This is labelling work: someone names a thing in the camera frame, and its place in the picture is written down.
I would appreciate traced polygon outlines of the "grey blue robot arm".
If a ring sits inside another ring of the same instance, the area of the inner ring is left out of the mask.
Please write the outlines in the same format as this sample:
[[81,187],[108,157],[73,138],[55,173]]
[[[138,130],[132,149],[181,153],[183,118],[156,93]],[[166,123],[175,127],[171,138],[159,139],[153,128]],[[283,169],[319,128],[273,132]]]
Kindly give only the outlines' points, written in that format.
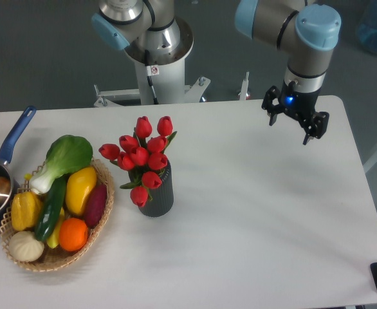
[[[185,84],[185,59],[194,38],[176,16],[173,1],[101,1],[91,23],[107,45],[134,62],[143,105],[201,99],[199,84]],[[271,123],[280,114],[296,120],[306,140],[321,138],[327,130],[329,114],[315,104],[340,25],[334,8],[313,1],[241,1],[235,12],[238,32],[288,54],[282,86],[265,93],[262,108]]]

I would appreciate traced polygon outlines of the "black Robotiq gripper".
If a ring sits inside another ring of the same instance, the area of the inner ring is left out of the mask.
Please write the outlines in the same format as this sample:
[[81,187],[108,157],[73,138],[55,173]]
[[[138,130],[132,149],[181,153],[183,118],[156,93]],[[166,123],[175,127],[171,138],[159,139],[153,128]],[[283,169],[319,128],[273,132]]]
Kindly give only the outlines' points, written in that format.
[[261,107],[270,118],[270,126],[274,125],[277,115],[281,113],[296,120],[305,130],[303,144],[306,145],[311,139],[320,139],[327,131],[329,113],[315,111],[319,93],[320,89],[309,93],[298,92],[296,82],[283,83],[281,90],[272,86],[266,91]]

